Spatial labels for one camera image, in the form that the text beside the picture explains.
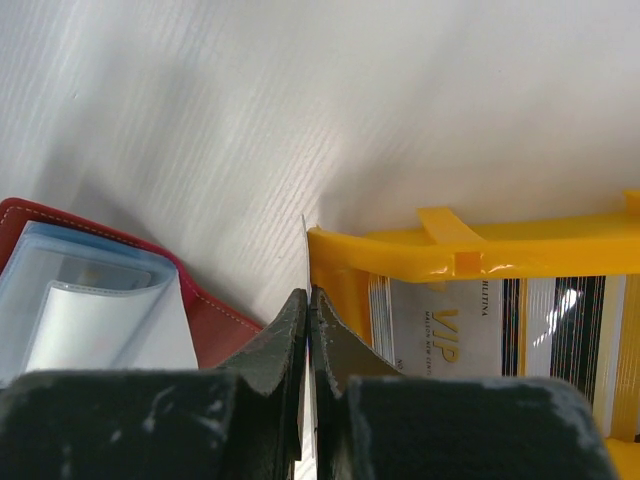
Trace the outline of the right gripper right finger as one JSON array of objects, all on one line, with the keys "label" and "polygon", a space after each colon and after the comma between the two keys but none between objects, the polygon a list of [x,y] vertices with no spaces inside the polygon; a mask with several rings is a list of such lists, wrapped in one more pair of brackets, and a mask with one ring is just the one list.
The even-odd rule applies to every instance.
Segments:
[{"label": "right gripper right finger", "polygon": [[614,479],[585,399],[552,379],[409,377],[309,305],[321,479]]}]

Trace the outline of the gold credit card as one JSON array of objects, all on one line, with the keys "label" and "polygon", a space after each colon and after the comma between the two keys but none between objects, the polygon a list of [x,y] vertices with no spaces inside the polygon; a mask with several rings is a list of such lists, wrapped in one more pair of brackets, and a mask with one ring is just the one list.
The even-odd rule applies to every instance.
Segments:
[{"label": "gold credit card", "polygon": [[[305,259],[305,291],[307,306],[311,304],[311,262],[308,240],[308,226],[304,214],[300,215],[302,226],[302,241],[304,245]],[[310,326],[306,327],[307,338],[305,341],[305,366],[303,393],[304,402],[302,404],[302,430],[301,430],[301,459],[295,462],[294,478],[295,479],[316,479],[317,478],[317,460],[316,460],[316,398],[315,398],[315,380],[313,368],[311,365],[311,335]]]}]

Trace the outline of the yellow plastic card bin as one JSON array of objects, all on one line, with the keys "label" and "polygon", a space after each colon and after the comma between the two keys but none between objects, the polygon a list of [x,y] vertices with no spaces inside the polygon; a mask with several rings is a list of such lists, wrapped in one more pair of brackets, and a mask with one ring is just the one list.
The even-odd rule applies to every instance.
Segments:
[{"label": "yellow plastic card bin", "polygon": [[[420,226],[364,236],[308,232],[311,281],[372,348],[368,285],[372,276],[408,283],[636,275],[639,195],[617,212],[469,225],[446,207],[422,208]],[[639,475],[639,439],[604,435],[626,479]]]}]

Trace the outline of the red leather card holder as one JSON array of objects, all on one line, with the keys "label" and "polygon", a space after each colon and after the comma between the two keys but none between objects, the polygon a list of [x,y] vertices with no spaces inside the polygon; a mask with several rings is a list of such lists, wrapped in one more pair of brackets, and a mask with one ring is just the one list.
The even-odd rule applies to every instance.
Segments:
[{"label": "red leather card holder", "polygon": [[1,381],[48,370],[214,367],[259,325],[134,236],[20,198],[1,204]]}]

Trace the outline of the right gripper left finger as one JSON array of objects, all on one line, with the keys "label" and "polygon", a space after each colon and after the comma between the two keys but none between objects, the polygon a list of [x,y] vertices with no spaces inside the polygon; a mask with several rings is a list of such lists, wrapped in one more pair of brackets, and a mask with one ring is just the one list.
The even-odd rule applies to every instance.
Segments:
[{"label": "right gripper left finger", "polygon": [[221,365],[50,371],[1,393],[5,479],[289,479],[301,455],[306,293]]}]

